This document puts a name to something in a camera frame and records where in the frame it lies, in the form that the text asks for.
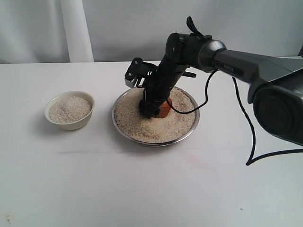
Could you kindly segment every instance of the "tabletop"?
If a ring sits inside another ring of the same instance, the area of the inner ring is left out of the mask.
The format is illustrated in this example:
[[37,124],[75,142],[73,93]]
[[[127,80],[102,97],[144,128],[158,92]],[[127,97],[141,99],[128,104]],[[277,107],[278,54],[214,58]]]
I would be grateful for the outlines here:
[[[196,130],[184,141],[146,148],[120,136],[110,112],[128,88],[129,62],[0,65],[0,226],[301,227],[303,154],[250,166],[252,135],[230,76],[218,72]],[[198,104],[207,74],[177,86]],[[298,145],[256,129],[256,154]],[[57,94],[95,98],[88,125],[63,131],[44,117]]]

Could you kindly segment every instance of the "white backdrop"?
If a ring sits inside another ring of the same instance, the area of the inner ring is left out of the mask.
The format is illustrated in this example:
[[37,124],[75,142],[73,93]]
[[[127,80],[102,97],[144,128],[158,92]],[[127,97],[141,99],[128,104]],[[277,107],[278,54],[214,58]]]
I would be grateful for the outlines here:
[[170,33],[189,32],[189,15],[229,49],[294,56],[303,44],[302,0],[81,3],[0,0],[0,63],[92,61],[91,49],[95,61],[161,59]]

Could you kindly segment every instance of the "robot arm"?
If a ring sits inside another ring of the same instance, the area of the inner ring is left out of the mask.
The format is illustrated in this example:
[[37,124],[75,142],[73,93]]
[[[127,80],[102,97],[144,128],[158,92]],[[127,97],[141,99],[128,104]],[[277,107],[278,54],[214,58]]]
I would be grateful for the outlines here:
[[207,73],[221,70],[250,85],[248,103],[260,125],[270,134],[303,145],[303,60],[275,58],[227,50],[218,40],[197,31],[191,17],[189,35],[173,33],[159,66],[133,60],[125,74],[128,86],[144,82],[140,112],[150,118],[169,97],[179,78],[194,67]]

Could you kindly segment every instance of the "uncooked rice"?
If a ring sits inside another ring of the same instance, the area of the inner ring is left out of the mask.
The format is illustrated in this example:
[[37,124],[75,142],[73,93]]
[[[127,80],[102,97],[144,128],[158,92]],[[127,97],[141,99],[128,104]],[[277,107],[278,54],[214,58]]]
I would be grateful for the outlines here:
[[85,117],[90,111],[91,105],[86,99],[77,96],[66,97],[51,106],[49,117],[56,123],[72,123]]
[[[143,117],[138,109],[143,89],[133,88],[116,105],[115,119],[118,127],[131,138],[146,143],[164,143],[185,135],[192,127],[196,115],[178,114],[170,110],[165,118]],[[177,88],[170,94],[173,106],[182,112],[192,110],[189,97]]]

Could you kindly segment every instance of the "stainless steel bowl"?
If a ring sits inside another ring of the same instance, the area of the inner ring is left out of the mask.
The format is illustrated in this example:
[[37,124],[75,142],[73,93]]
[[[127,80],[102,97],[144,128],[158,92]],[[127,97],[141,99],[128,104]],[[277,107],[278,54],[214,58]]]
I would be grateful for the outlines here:
[[[189,93],[187,93],[186,91],[178,88],[178,87],[175,87],[177,88],[178,90],[182,91],[185,95],[187,95],[190,99],[190,101],[193,103],[194,105],[194,108],[198,107],[196,101],[194,100],[194,98],[192,96],[190,96]],[[168,145],[171,145],[171,144],[174,144],[174,143],[177,143],[183,139],[185,139],[187,136],[189,136],[194,130],[195,128],[197,127],[198,123],[199,123],[199,119],[200,119],[200,111],[197,110],[195,111],[195,114],[196,114],[196,117],[195,117],[195,121],[192,125],[192,127],[189,129],[189,131],[184,135],[184,136],[181,136],[175,140],[172,140],[172,141],[168,141],[168,142],[164,142],[164,143],[146,143],[146,142],[141,142],[139,140],[135,140],[133,138],[131,138],[130,136],[126,135],[120,128],[119,126],[117,125],[117,122],[116,122],[116,119],[115,119],[115,109],[116,109],[116,105],[118,104],[119,100],[125,96],[127,94],[127,92],[129,92],[131,89],[125,91],[114,103],[113,105],[113,109],[112,109],[112,121],[114,123],[114,126],[115,128],[118,130],[118,132],[123,135],[124,137],[128,138],[129,140],[135,142],[135,143],[138,143],[138,144],[141,144],[141,145],[144,145],[144,146],[148,146],[148,147],[163,147],[163,146],[168,146]]]

